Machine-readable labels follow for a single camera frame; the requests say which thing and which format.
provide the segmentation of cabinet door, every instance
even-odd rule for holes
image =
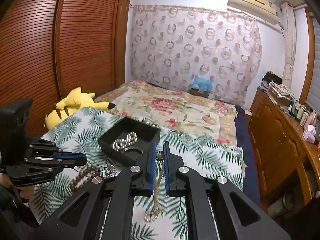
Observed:
[[[252,130],[252,133],[254,134],[254,137],[259,131],[259,126],[260,126],[259,117],[260,117],[262,108],[263,108],[263,102],[261,100],[261,97],[259,95],[256,95],[251,107],[252,119],[250,121],[250,128]]]
[[[268,155],[268,134],[272,132],[270,127],[273,119],[272,108],[273,106],[270,102],[265,102],[257,115],[258,122],[255,130],[255,138],[261,161],[265,155]]]
[[[261,149],[261,153],[263,153],[260,158],[262,162],[262,166],[266,167],[273,158],[276,157],[276,154],[279,151],[279,147],[281,146],[281,141],[284,139],[285,135],[285,125],[281,116],[275,114],[273,120],[270,121],[269,125],[265,132],[265,146],[264,149]]]
[[[264,169],[266,194],[280,185],[297,167],[301,145],[289,133],[285,133],[275,158]]]
[[[257,92],[256,96],[252,102],[251,109],[250,109],[252,116],[256,116],[260,105],[261,105],[261,97],[259,96],[259,93]]]

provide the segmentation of blue bed sheet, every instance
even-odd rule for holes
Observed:
[[[244,193],[260,207],[260,192],[258,184],[257,167],[254,153],[248,133],[248,125],[244,118],[244,111],[240,106],[236,106],[238,117],[235,118],[237,145],[243,149],[244,163],[248,165],[245,169],[243,181]]]

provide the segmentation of window blind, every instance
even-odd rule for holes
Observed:
[[[313,27],[315,32],[315,65],[313,76],[306,103],[318,113],[320,113],[320,25],[313,17]]]

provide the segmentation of yellow plush toy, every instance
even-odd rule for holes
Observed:
[[[109,102],[94,103],[95,93],[81,93],[81,88],[71,90],[68,96],[56,104],[56,109],[45,117],[48,130],[61,123],[68,116],[74,114],[82,107],[91,106],[100,110],[112,109],[116,105]]]

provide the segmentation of wooden wardrobe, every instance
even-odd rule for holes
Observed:
[[[11,4],[0,22],[0,106],[18,98],[33,99],[27,135],[46,132],[49,107],[71,89],[101,94],[119,83],[114,67],[118,3],[14,0]]]

